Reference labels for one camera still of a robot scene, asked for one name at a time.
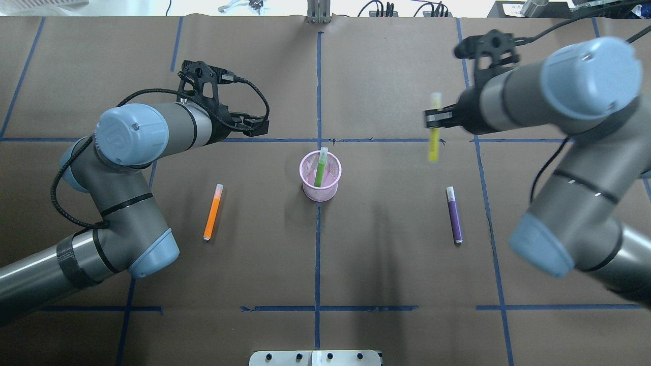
metal bracket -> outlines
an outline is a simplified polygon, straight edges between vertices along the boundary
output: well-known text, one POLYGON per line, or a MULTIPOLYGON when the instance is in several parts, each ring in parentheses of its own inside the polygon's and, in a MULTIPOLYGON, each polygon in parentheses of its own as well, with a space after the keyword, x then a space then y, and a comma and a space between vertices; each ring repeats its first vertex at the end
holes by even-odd
POLYGON ((331 20, 330 0, 307 0, 307 23, 328 24, 331 20))
POLYGON ((373 350, 258 351, 249 366, 382 366, 382 353, 373 350))

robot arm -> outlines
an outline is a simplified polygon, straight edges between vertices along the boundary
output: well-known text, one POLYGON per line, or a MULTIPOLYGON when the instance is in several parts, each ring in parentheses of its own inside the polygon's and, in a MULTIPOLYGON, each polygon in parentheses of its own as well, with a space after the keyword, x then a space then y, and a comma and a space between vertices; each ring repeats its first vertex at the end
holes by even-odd
POLYGON ((641 64, 622 40, 602 37, 519 68, 519 38, 491 31, 455 49, 475 59, 475 86, 456 105, 425 113, 428 127, 486 134, 554 124, 573 147, 510 237, 510 247, 556 277, 572 268, 651 309, 651 241, 612 217, 651 169, 651 100, 638 95, 641 64), (478 69, 477 60, 492 57, 478 69))
POLYGON ((0 268, 0 325, 121 271, 142 278, 172 263, 178 246, 142 170, 158 158, 221 141, 231 131, 267 133, 268 104, 253 84, 201 61, 184 61, 182 70, 176 103, 124 105, 125 100, 102 114, 93 137, 80 139, 61 158, 63 178, 90 193, 105 225, 0 268), (250 84, 266 115, 229 112, 217 85, 233 82, 250 84), (207 85, 212 97, 203 93, 207 85))

pink basket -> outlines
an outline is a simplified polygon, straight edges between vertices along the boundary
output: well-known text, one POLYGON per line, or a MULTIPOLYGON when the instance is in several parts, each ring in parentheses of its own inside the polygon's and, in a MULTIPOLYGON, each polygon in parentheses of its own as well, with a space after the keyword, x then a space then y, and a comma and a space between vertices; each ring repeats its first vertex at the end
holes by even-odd
POLYGON ((305 155, 298 167, 298 173, 303 181, 303 191, 305 195, 316 202, 324 202, 334 197, 337 192, 337 182, 341 178, 341 163, 332 153, 327 153, 323 184, 321 187, 314 186, 316 176, 316 166, 319 160, 320 151, 312 151, 305 155))

